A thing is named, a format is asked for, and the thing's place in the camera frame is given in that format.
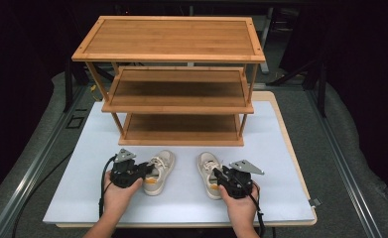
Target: metal bracket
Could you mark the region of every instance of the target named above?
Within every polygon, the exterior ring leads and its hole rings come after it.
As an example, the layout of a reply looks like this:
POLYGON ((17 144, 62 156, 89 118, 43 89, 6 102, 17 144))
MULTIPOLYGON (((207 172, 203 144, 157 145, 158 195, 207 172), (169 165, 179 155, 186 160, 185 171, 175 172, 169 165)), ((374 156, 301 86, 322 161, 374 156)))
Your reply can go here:
POLYGON ((315 199, 310 199, 309 204, 311 205, 311 207, 317 208, 318 206, 322 205, 323 203, 320 201, 319 198, 315 198, 315 199))
POLYGON ((232 162, 229 165, 240 172, 246 172, 246 173, 257 174, 257 175, 265 174, 262 170, 255 167, 254 165, 252 165, 250 162, 246 160, 232 162))
POLYGON ((135 154, 132 152, 129 152, 125 149, 120 149, 119 153, 116 156, 116 159, 114 160, 114 163, 120 163, 123 161, 131 160, 137 157, 135 154))

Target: person's left hand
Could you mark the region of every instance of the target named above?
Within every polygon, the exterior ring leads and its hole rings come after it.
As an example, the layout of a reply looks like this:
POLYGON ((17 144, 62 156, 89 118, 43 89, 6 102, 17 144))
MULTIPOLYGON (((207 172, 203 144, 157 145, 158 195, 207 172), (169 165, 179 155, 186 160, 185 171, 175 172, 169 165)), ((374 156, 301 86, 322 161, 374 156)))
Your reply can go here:
POLYGON ((131 201, 131 197, 141 187, 142 179, 138 178, 131 186, 122 188, 116 186, 110 181, 110 171, 106 173, 104 178, 104 215, 120 219, 131 201))

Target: shoe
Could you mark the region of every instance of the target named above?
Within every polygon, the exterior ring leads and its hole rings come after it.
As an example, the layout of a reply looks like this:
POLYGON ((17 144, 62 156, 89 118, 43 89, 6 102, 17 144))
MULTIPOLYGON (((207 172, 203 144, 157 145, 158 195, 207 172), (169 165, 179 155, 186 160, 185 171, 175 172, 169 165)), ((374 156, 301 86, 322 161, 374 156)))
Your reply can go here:
POLYGON ((204 152, 199 155, 197 159, 197 169, 202 177, 205 184, 206 194, 211 199, 221 199, 221 195, 218 189, 217 177, 212 171, 214 168, 222 170, 221 163, 218 159, 210 152, 204 152))
POLYGON ((170 151, 161 151, 151 159, 149 165, 154 165, 154 168, 145 176, 143 188, 148 195, 158 195, 162 192, 166 178, 175 166, 175 155, 170 151))

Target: white tabletop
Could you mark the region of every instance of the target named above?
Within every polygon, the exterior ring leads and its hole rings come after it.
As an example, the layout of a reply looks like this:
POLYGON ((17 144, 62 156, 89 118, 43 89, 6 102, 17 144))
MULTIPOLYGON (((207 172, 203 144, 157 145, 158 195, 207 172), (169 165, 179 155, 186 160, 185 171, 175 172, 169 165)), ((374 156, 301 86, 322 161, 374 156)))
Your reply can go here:
POLYGON ((224 202, 206 195, 196 168, 197 156, 205 151, 215 154, 226 166, 247 160, 265 172, 264 176, 252 175, 252 179, 261 187, 260 206, 267 225, 315 224, 317 217, 309 205, 300 168, 289 149, 291 144, 288 136, 286 140, 284 123, 279 123, 281 115, 277 118, 279 111, 274 101, 253 101, 255 113, 247 118, 244 147, 121 147, 112 117, 101 112, 102 102, 94 103, 44 222, 61 227, 96 222, 101 173, 107 160, 125 148, 137 155, 136 164, 148 162, 162 150, 170 150, 176 156, 176 165, 160 195, 148 196, 142 188, 137 191, 120 226, 229 226, 224 202))

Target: hand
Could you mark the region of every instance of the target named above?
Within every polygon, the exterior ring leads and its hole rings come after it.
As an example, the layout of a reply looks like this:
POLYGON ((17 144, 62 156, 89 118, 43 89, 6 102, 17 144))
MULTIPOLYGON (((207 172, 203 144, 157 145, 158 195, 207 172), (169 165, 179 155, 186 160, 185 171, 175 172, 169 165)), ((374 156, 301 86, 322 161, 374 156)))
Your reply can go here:
POLYGON ((117 219, 119 221, 120 217, 126 211, 126 208, 129 205, 129 202, 135 192, 142 185, 142 179, 138 178, 131 186, 126 188, 121 188, 111 183, 110 181, 110 171, 106 173, 104 177, 104 187, 106 192, 104 193, 104 213, 109 217, 117 219))
MULTIPOLYGON (((254 228, 253 220, 255 218, 256 206, 249 196, 234 199, 229 196, 223 185, 219 186, 221 198, 227 205, 228 218, 230 219, 233 230, 238 238, 240 237, 258 237, 254 228)), ((258 188, 254 183, 252 196, 258 200, 258 188)))

